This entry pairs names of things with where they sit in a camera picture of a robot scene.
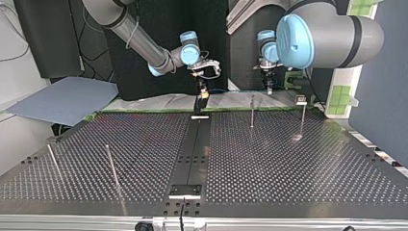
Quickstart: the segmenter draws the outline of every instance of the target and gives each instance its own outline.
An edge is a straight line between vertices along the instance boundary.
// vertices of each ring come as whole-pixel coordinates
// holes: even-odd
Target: gray panel
[[[350,125],[367,139],[408,166],[408,78],[406,38],[408,1],[379,3],[376,21],[385,32],[378,56],[363,66]]]
[[[66,77],[9,107],[9,113],[74,126],[117,96],[115,84]]]

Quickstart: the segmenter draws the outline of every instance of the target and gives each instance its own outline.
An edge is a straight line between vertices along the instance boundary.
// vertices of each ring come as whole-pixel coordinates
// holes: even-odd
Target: perforated metal table
[[[1,176],[0,214],[408,219],[408,179],[336,122],[250,117],[99,115],[53,144],[57,165],[44,148]],[[182,206],[173,185],[200,185],[201,198]]]

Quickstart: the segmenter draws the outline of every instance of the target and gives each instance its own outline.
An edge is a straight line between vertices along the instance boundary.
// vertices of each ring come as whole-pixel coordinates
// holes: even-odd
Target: metal pin
[[[61,174],[60,167],[59,167],[59,164],[58,164],[58,162],[57,162],[57,159],[55,158],[54,151],[52,150],[51,144],[48,143],[48,144],[47,144],[47,147],[48,147],[48,151],[49,151],[50,154],[51,154],[52,161],[54,162],[54,165],[55,165],[55,167],[57,168],[57,172],[58,172],[58,174],[59,174],[60,177],[61,177],[61,181],[63,181],[63,175]]]
[[[306,115],[306,106],[307,106],[307,105],[304,105],[304,106],[303,106],[302,124],[303,124],[303,122],[305,121],[305,115]]]
[[[252,94],[252,98],[251,98],[251,128],[254,127],[254,116],[255,116],[255,104],[254,104],[254,95]]]
[[[48,143],[48,144],[47,144],[47,147],[48,147],[48,151],[49,151],[50,154],[51,154],[52,161],[53,161],[54,164],[57,166],[57,165],[58,165],[58,162],[57,162],[57,159],[55,159],[54,151],[52,150],[51,144]]]
[[[111,163],[112,173],[114,174],[116,185],[120,187],[119,180],[117,179],[117,175],[116,175],[114,159],[112,158],[112,154],[111,154],[111,148],[107,144],[105,145],[105,147],[106,147],[106,152],[108,153],[109,162]]]

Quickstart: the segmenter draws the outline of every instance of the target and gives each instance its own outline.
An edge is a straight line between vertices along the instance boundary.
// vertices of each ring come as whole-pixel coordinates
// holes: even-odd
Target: robotic arm
[[[127,6],[135,0],[83,0],[90,15],[102,26],[114,31],[141,55],[154,76],[175,72],[177,67],[187,65],[191,74],[206,78],[206,72],[220,75],[219,62],[207,60],[201,56],[198,38],[195,32],[186,32],[180,36],[181,46],[168,51],[159,46],[127,11]]]
[[[282,5],[282,0],[269,0]],[[288,9],[271,30],[258,34],[259,67],[271,94],[278,65],[306,69],[347,68],[375,57],[384,43],[384,32],[363,16],[337,15],[333,0],[290,0]]]

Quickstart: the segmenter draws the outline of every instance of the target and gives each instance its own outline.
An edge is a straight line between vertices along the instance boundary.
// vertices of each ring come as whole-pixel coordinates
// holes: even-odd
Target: blue joint cap
[[[183,46],[180,51],[180,59],[186,65],[197,63],[200,60],[200,48],[194,44]]]
[[[278,24],[277,51],[284,66],[305,69],[315,58],[315,45],[307,23],[296,14],[284,16]]]
[[[163,74],[160,73],[159,71],[157,71],[153,66],[151,66],[150,64],[147,65],[149,67],[150,72],[152,73],[153,76],[155,77],[159,77],[162,76]]]
[[[268,42],[262,47],[262,56],[272,63],[279,61],[276,42]]]
[[[187,41],[187,40],[192,40],[192,39],[198,39],[197,34],[195,31],[187,31],[183,34],[180,35],[180,41]]]
[[[264,30],[258,33],[257,40],[273,39],[275,37],[275,32],[272,30]]]

